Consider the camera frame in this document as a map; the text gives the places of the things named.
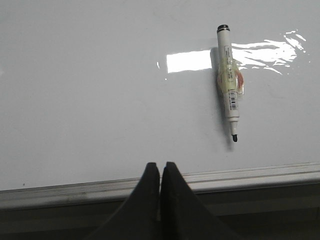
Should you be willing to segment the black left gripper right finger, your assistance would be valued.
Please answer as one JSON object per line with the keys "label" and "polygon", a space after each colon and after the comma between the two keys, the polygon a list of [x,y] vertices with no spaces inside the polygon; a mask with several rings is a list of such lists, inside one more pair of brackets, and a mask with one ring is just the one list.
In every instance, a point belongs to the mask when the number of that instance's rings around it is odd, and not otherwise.
{"label": "black left gripper right finger", "polygon": [[165,240],[242,239],[202,204],[174,162],[163,170],[160,215]]}

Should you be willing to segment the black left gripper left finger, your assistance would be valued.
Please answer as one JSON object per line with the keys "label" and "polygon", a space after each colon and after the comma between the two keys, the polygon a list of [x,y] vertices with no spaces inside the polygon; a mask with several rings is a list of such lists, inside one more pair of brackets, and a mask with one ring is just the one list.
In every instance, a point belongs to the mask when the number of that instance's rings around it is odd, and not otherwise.
{"label": "black left gripper left finger", "polygon": [[160,174],[149,162],[124,203],[87,240],[156,240],[159,237],[157,214]]}

